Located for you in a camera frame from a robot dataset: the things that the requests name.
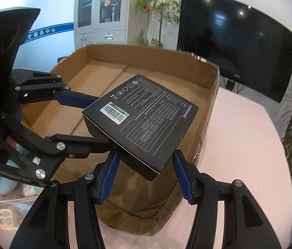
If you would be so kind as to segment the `cream phone case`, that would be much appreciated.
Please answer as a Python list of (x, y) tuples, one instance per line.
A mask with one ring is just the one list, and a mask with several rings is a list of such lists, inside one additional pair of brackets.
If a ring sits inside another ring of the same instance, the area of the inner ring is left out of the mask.
[(14, 229), (15, 226), (14, 213), (10, 209), (0, 209), (0, 227), (4, 230)]

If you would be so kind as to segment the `black product box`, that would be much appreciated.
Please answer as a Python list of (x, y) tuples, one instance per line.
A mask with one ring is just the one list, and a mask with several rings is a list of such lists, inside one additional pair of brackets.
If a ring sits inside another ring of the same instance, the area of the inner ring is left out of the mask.
[(198, 106), (140, 74), (83, 110), (88, 131), (108, 138), (121, 161), (148, 181), (168, 163)]

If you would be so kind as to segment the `brown cardboard box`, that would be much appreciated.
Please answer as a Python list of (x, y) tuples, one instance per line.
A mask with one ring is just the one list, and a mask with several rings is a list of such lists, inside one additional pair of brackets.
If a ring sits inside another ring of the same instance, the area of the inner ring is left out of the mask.
[(98, 216), (120, 231), (156, 234), (182, 199), (174, 150), (188, 162), (198, 161), (219, 90), (218, 67), (186, 52), (92, 44), (65, 58), (53, 73), (71, 90), (98, 100), (80, 109), (57, 101), (26, 104), (22, 123), (41, 137), (109, 139), (120, 165)]

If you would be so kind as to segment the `grey glass door cabinet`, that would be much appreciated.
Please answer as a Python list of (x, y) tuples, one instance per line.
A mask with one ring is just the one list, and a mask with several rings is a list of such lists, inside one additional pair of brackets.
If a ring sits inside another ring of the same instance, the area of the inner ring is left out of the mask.
[(126, 44), (128, 0), (75, 0), (75, 49), (87, 44)]

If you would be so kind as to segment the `green bamboo plant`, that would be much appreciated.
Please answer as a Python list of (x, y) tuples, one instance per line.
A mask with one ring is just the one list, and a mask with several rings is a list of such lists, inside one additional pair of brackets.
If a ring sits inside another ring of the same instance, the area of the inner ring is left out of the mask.
[(180, 12), (181, 0), (130, 0), (130, 43), (173, 50)]

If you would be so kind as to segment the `black television screen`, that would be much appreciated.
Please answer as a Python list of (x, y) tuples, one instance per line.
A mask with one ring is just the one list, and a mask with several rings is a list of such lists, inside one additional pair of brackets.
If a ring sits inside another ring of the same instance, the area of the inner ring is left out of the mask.
[(277, 102), (292, 76), (292, 32), (234, 0), (181, 0), (177, 49)]

